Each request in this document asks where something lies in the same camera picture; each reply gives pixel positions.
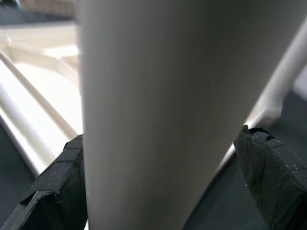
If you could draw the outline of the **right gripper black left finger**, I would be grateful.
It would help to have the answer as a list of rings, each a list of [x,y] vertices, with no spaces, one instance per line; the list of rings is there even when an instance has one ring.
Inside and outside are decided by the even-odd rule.
[[[79,135],[36,178],[0,230],[84,230],[87,220]]]

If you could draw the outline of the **black tablecloth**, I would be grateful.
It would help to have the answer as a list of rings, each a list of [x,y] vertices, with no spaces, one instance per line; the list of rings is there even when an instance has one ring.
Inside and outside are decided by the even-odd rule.
[[[305,100],[289,93],[281,117],[269,132],[307,165]],[[0,125],[0,228],[33,181],[34,176]],[[232,159],[214,180],[184,230],[268,230],[245,185],[237,159]]]

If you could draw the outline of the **white plastic table leg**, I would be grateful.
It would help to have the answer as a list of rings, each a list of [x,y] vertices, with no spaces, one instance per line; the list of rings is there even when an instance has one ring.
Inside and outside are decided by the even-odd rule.
[[[181,230],[307,0],[81,0],[90,230]]]
[[[307,17],[265,86],[245,124],[267,125],[282,112],[283,100],[307,64]]]
[[[35,172],[62,152],[68,138],[0,61],[0,115]]]

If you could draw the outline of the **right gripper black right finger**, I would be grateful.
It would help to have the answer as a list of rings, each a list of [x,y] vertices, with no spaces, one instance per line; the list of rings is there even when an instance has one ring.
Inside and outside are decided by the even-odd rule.
[[[242,126],[238,165],[270,230],[307,230],[307,165],[263,128]]]

